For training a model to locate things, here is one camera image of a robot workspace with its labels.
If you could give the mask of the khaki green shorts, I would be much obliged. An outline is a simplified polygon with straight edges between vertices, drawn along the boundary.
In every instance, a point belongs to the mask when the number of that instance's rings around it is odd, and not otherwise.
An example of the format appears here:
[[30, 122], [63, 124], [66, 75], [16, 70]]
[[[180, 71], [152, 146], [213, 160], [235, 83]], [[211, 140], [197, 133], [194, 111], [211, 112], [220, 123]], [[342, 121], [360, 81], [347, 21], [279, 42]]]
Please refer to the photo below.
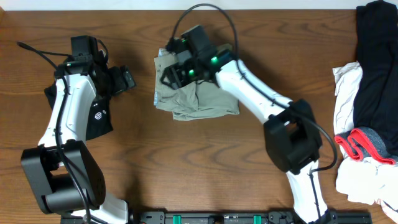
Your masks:
[[165, 48], [159, 49], [154, 59], [156, 76], [154, 106], [158, 110], [169, 111], [177, 121], [217, 118], [239, 114], [238, 100], [230, 93], [209, 82], [193, 82], [173, 90], [161, 83], [161, 74], [175, 61]]

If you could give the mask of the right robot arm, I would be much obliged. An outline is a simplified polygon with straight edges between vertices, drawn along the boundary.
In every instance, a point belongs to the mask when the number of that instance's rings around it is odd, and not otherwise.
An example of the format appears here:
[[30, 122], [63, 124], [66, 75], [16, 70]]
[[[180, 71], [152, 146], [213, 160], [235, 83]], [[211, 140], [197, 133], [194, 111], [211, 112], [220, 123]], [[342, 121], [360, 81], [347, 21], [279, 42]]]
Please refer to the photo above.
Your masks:
[[237, 98], [263, 125], [266, 152], [287, 175], [295, 213], [304, 223], [320, 223], [328, 208], [316, 173], [322, 140], [310, 105], [267, 86], [237, 53], [218, 50], [200, 25], [171, 37], [165, 49], [175, 60], [164, 68], [161, 83], [178, 90], [196, 81], [213, 82]]

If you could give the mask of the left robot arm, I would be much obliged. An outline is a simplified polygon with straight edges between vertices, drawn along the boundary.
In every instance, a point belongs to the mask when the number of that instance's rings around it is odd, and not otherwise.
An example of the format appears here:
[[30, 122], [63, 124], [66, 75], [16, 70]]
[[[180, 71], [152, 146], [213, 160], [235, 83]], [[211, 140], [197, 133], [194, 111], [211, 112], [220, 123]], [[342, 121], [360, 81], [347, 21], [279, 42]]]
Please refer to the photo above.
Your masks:
[[21, 164], [40, 210], [63, 223], [128, 223], [126, 201], [106, 190], [86, 141], [104, 134], [109, 101], [136, 83], [127, 66], [108, 67], [101, 40], [72, 37], [72, 51], [55, 66], [55, 99], [47, 129]]

